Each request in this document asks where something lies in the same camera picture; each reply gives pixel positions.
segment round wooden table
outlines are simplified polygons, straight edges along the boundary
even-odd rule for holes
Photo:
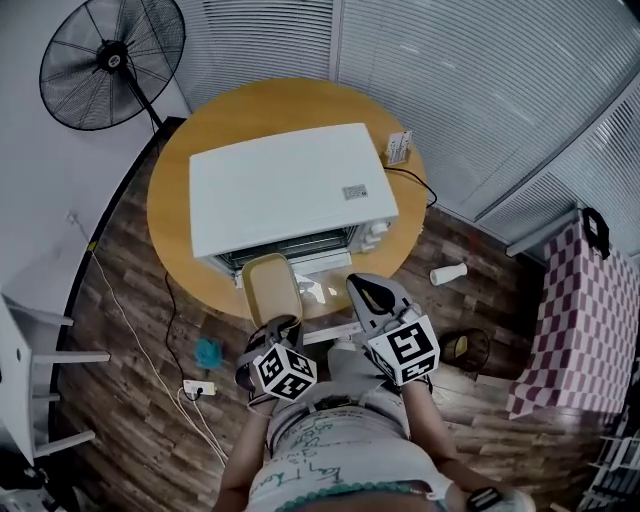
[[[189,157],[267,135],[356,122],[367,125],[379,153],[384,151],[389,134],[404,130],[389,112],[364,94],[332,82],[304,78],[255,82],[221,94],[194,112],[164,147],[149,183],[149,232],[171,277],[207,306],[249,318],[243,291],[236,289],[229,277],[193,257]],[[415,148],[409,162],[400,167],[424,178]],[[297,276],[306,318],[349,306],[345,287],[349,273],[390,277],[414,246],[425,216],[427,191],[410,176],[393,172],[387,176],[399,218],[376,250],[352,255],[351,267]]]

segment toaster oven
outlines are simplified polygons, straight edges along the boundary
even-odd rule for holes
[[[189,163],[193,255],[236,279],[280,253],[297,273],[346,266],[375,250],[398,216],[362,123],[249,140]]]

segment window blinds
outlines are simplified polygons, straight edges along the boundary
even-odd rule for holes
[[[177,0],[187,40],[176,78],[191,110],[241,85],[327,78],[333,0]]]
[[[618,105],[481,225],[511,241],[575,207],[593,206],[623,253],[640,252],[640,78]]]
[[[338,78],[414,130],[441,203],[474,220],[610,98],[639,43],[617,0],[345,0]]]

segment small box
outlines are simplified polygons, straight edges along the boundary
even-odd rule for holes
[[[371,359],[398,386],[435,370],[440,346],[427,315],[366,342]]]
[[[387,149],[384,151],[382,161],[385,166],[398,165],[407,162],[410,158],[409,145],[413,137],[412,131],[392,133],[389,135]]]
[[[253,364],[265,392],[288,402],[295,402],[318,381],[315,361],[279,344]]]

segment white wall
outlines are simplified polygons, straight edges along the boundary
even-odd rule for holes
[[[0,0],[0,289],[33,308],[62,312],[85,247],[66,215],[91,234],[152,136],[141,113],[114,128],[79,132],[58,123],[39,92],[42,56],[80,0]],[[176,84],[154,107],[189,114]]]

